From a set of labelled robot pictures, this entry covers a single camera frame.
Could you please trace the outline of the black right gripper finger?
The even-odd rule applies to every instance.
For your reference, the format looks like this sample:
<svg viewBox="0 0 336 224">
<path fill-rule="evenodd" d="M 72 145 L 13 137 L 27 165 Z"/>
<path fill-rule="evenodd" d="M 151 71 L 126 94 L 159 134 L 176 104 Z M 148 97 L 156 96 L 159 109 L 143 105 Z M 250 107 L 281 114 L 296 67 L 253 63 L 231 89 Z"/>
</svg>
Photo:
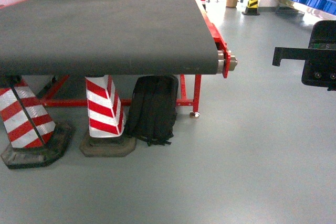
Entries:
<svg viewBox="0 0 336 224">
<path fill-rule="evenodd" d="M 276 47 L 274 49 L 272 65 L 279 67 L 283 59 L 307 60 L 309 55 L 310 49 Z"/>
</svg>

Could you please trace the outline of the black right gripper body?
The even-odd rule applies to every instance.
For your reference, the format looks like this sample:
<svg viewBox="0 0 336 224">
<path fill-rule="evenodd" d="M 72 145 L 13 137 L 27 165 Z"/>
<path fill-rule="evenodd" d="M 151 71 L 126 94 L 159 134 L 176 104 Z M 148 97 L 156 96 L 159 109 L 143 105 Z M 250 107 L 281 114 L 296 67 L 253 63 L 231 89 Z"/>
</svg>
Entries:
<svg viewBox="0 0 336 224">
<path fill-rule="evenodd" d="M 307 86 L 324 87 L 335 90 L 335 21 L 322 20 L 314 24 L 309 49 L 330 50 L 315 58 L 306 60 L 301 82 Z"/>
</svg>

